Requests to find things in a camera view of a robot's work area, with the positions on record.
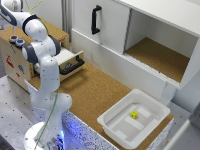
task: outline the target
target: white robotic arm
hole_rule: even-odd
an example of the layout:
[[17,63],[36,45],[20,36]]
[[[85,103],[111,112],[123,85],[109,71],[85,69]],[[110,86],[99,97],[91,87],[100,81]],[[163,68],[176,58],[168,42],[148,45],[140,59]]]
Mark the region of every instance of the white robotic arm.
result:
[[[23,29],[24,33],[34,40],[34,42],[23,46],[22,53],[28,62],[40,65],[41,86],[38,92],[31,97],[31,103],[35,108],[46,110],[47,121],[56,97],[54,91],[60,86],[59,66],[53,56],[60,53],[61,46],[58,40],[47,35],[45,26],[36,15],[21,12],[22,8],[22,0],[0,0],[0,15],[11,25]],[[39,141],[40,146],[44,147],[43,149],[46,149],[47,143],[62,131],[62,113],[68,110],[71,105],[70,95],[58,94],[55,110]],[[40,137],[43,128],[35,137],[36,140]]]

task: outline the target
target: tiled floor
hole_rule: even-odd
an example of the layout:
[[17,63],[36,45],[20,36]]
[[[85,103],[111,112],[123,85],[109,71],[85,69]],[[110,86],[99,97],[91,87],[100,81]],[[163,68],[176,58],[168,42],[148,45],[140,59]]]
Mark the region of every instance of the tiled floor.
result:
[[3,64],[3,60],[1,58],[1,52],[0,52],[0,78],[5,76],[6,75],[6,72],[5,72],[5,69],[4,69],[4,64]]

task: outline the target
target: green cable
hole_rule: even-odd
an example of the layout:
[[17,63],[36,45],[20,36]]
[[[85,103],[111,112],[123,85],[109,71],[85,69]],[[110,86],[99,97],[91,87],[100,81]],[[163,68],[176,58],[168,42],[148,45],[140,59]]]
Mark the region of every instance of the green cable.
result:
[[[42,0],[40,0],[35,6],[33,6],[32,8],[30,8],[30,7],[28,6],[27,0],[25,0],[25,1],[26,1],[26,6],[28,7],[29,13],[30,13],[31,15],[33,15],[32,9],[36,8],[36,7],[37,7],[38,5],[40,5],[40,3],[42,2]],[[38,20],[44,25],[44,27],[46,28],[47,34],[49,35],[49,30],[48,30],[47,26],[42,22],[41,19],[38,19]]]
[[48,118],[48,120],[47,120],[47,122],[46,122],[46,124],[45,124],[45,126],[44,126],[44,129],[42,130],[42,133],[41,133],[39,139],[37,140],[35,149],[37,148],[37,145],[38,145],[38,143],[39,143],[39,141],[40,141],[40,139],[41,139],[41,137],[42,137],[42,135],[43,135],[43,133],[44,133],[46,127],[47,127],[47,124],[48,124],[48,122],[49,122],[49,120],[50,120],[50,118],[51,118],[51,115],[53,114],[54,108],[55,108],[55,106],[56,106],[57,99],[58,99],[58,90],[57,90],[56,98],[55,98],[55,101],[54,101],[54,104],[53,104],[53,109],[52,109],[52,111],[51,111],[51,114],[49,115],[49,118]]

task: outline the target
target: yellow toy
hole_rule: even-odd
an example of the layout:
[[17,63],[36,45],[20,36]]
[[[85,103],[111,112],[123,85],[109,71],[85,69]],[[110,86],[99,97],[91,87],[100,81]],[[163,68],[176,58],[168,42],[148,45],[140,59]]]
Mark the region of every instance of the yellow toy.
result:
[[131,117],[132,117],[133,119],[136,119],[137,116],[138,116],[137,111],[132,111],[132,112],[131,112]]

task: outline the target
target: cabinet door handle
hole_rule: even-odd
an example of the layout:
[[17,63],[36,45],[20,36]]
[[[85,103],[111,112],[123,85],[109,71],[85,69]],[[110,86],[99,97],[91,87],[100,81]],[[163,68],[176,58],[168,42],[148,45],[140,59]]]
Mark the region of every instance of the cabinet door handle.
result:
[[96,8],[93,9],[92,11],[92,34],[99,33],[100,30],[96,28],[96,21],[97,21],[97,11],[102,10],[101,6],[96,6]]
[[60,74],[61,75],[67,75],[67,74],[74,71],[75,69],[77,69],[78,67],[82,66],[85,63],[81,58],[79,58],[79,56],[76,56],[76,60],[78,61],[78,63],[71,66],[71,67],[65,68],[63,70],[59,67]]

